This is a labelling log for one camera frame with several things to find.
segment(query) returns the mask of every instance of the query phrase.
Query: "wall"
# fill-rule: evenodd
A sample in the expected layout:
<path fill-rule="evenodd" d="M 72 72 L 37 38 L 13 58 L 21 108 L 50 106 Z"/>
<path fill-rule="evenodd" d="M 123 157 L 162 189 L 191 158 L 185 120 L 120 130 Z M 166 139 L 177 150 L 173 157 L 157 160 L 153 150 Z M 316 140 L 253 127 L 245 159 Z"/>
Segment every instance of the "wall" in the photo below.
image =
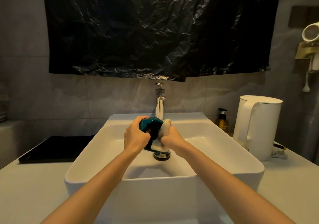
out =
<path fill-rule="evenodd" d="M 50 135 L 95 134 L 114 113 L 154 111 L 156 81 L 49 74 L 44 0 L 0 2 L 0 80 L 10 90 L 9 118 L 27 120 L 37 141 Z M 271 71 L 164 82 L 165 111 L 201 111 L 215 119 L 217 108 L 224 107 L 232 131 L 241 95 L 280 98 L 284 104 L 276 139 L 300 152 L 300 125 L 308 104 L 301 89 L 307 66 L 294 63 L 301 30 L 287 27 L 291 7 L 297 4 L 319 5 L 319 0 L 280 0 Z"/>

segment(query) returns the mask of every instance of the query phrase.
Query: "dark switch panel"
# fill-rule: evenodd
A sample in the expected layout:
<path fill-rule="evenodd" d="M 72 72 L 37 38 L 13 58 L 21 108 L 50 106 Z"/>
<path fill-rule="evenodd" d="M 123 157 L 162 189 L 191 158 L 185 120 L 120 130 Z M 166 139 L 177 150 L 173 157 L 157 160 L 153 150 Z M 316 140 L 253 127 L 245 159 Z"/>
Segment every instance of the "dark switch panel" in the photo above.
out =
<path fill-rule="evenodd" d="M 319 22 L 319 6 L 293 6 L 291 8 L 289 27 L 305 28 Z"/>

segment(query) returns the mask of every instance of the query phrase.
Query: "black plastic bag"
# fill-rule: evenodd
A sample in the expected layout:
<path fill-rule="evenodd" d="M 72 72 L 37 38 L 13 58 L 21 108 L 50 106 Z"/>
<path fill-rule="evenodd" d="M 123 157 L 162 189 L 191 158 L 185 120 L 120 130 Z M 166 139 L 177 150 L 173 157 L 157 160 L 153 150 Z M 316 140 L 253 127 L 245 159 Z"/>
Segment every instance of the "black plastic bag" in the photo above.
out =
<path fill-rule="evenodd" d="M 268 69 L 278 0 L 45 0 L 50 73 L 168 79 Z"/>

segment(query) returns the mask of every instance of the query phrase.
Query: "chrome faucet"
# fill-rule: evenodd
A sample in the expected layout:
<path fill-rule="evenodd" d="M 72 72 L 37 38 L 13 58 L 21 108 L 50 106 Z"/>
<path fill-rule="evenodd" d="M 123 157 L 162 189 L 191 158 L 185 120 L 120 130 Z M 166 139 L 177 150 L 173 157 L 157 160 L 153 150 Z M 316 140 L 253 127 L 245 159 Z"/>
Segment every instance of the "chrome faucet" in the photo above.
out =
<path fill-rule="evenodd" d="M 166 98 L 165 89 L 162 89 L 162 83 L 156 83 L 155 85 L 158 86 L 158 89 L 155 90 L 156 92 L 156 110 L 155 116 L 161 120 L 164 120 L 164 100 Z"/>

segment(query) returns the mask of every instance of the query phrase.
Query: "kettle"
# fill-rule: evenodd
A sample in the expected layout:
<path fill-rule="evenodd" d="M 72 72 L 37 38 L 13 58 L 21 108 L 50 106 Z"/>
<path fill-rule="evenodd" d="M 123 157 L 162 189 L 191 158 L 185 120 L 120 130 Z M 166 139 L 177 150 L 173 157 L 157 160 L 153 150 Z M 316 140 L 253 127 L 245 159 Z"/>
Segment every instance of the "kettle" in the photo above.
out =
<path fill-rule="evenodd" d="M 240 97 L 233 138 L 259 161 L 271 156 L 282 102 L 265 96 Z"/>

